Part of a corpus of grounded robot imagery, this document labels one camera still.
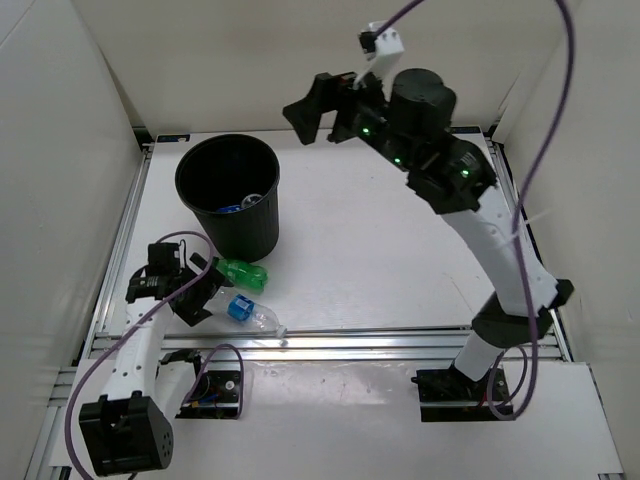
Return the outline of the clear unlabeled plastic bottle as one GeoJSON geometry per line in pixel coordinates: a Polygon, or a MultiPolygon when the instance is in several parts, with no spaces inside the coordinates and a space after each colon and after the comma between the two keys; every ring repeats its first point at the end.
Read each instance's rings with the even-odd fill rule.
{"type": "Polygon", "coordinates": [[[258,193],[249,194],[249,195],[247,195],[246,197],[243,198],[240,206],[241,206],[242,209],[250,208],[253,205],[257,204],[262,198],[263,198],[263,196],[261,194],[258,194],[258,193]]]}

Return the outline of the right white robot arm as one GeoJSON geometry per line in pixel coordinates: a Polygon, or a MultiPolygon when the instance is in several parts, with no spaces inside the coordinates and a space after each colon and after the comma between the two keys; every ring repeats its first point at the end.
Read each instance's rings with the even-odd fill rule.
{"type": "Polygon", "coordinates": [[[486,384],[498,355],[543,337],[550,310],[564,305],[574,291],[554,278],[526,238],[513,244],[512,213],[494,168],[475,144],[450,131],[456,95],[436,73],[407,69],[394,78],[391,94],[368,74],[357,84],[353,72],[315,76],[309,92],[287,105],[283,115],[304,145],[313,143],[322,116],[336,117],[327,139],[358,138],[407,174],[407,185],[464,240],[494,292],[472,322],[472,333],[453,361],[449,387],[470,400],[486,384]]]}

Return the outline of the green plastic bottle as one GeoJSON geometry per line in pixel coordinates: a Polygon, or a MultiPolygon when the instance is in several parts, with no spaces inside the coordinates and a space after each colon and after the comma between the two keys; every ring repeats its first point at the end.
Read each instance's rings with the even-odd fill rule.
{"type": "Polygon", "coordinates": [[[262,293],[268,283],[268,271],[242,260],[219,259],[217,269],[236,287],[262,293]]]}

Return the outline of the clear bottle blue band label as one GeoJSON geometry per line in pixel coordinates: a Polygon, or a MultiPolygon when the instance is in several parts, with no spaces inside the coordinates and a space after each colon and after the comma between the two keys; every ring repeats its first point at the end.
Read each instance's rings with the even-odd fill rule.
{"type": "Polygon", "coordinates": [[[205,304],[210,316],[205,322],[215,332],[283,338],[287,328],[268,307],[256,303],[234,287],[220,287],[205,304]]]}

